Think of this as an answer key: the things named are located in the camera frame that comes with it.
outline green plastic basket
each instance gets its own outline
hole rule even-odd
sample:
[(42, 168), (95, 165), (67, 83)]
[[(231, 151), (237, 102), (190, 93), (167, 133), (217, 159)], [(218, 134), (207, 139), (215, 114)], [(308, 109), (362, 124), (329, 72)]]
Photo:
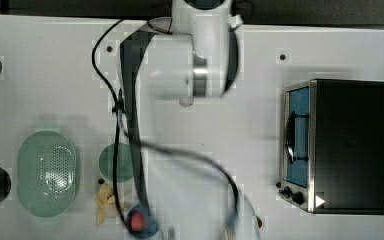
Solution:
[(64, 212), (76, 196), (76, 151), (64, 136), (41, 131), (24, 141), (18, 152), (17, 195), (38, 217)]

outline white table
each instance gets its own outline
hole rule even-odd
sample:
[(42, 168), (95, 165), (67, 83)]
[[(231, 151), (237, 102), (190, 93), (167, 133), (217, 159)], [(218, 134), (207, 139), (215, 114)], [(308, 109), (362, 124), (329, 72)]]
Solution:
[[(93, 200), (98, 158), (114, 140), (115, 117), (108, 90), (92, 69), (91, 50), (114, 22), (0, 16), (0, 167), (13, 182), (0, 203), (0, 239), (130, 239), (118, 220), (96, 226)], [(105, 46), (116, 49), (140, 25), (123, 22), (102, 43), (99, 67), (115, 86), (115, 51), (107, 53)], [(220, 160), (262, 217), (262, 239), (384, 240), (384, 216), (309, 215), (281, 200), (274, 186), (282, 89), (315, 77), (384, 80), (384, 31), (244, 26), (239, 35), (236, 88), (224, 99), (196, 99), (189, 108), (161, 102), (160, 141)], [(67, 211), (40, 219), (17, 199), (16, 160), (22, 142), (49, 124), (79, 149), (81, 185)]]

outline black toaster oven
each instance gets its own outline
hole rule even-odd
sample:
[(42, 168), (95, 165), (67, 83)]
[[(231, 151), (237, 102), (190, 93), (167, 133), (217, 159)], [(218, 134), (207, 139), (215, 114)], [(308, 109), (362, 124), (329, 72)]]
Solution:
[(384, 82), (284, 91), (282, 199), (309, 213), (384, 215)]

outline black cable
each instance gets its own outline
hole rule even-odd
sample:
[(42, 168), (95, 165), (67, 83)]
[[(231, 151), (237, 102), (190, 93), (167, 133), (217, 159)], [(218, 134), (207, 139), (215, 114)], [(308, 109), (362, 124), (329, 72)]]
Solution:
[(120, 199), (118, 197), (118, 188), (117, 188), (117, 163), (118, 163), (118, 145), (120, 143), (120, 127), (118, 126), (118, 123), (115, 128), (115, 143), (114, 143), (114, 149), (113, 149), (113, 191), (115, 196), (115, 206), (117, 207), (117, 211), (120, 214), (121, 222), (123, 222), (124, 226), (129, 230), (130, 232), (130, 226), (126, 223), (124, 219), (124, 215), (121, 211), (120, 206)]
[(101, 77), (101, 79), (105, 82), (105, 84), (107, 84), (107, 87), (108, 89), (110, 90), (111, 92), (111, 95), (114, 99), (114, 103), (116, 104), (117, 103), (117, 95), (115, 94), (115, 91), (114, 91), (114, 88), (112, 87), (111, 83), (108, 81), (108, 79), (104, 76), (104, 74), (101, 73), (101, 71), (98, 69), (98, 67), (96, 66), (96, 61), (95, 61), (95, 54), (96, 54), (96, 50), (98, 49), (98, 46), (99, 44), (101, 44), (102, 42), (102, 39), (104, 39), (105, 36), (107, 36), (107, 34), (113, 29), (115, 28), (120, 22), (122, 22), (123, 19), (120, 19), (118, 20), (116, 23), (114, 23), (111, 27), (109, 27), (107, 29), (107, 31), (104, 32), (104, 34), (102, 34), (102, 36), (99, 38), (99, 40), (96, 42), (95, 46), (93, 47), (93, 50), (92, 50), (92, 66), (93, 68), (95, 69), (96, 73), (98, 73), (98, 75)]

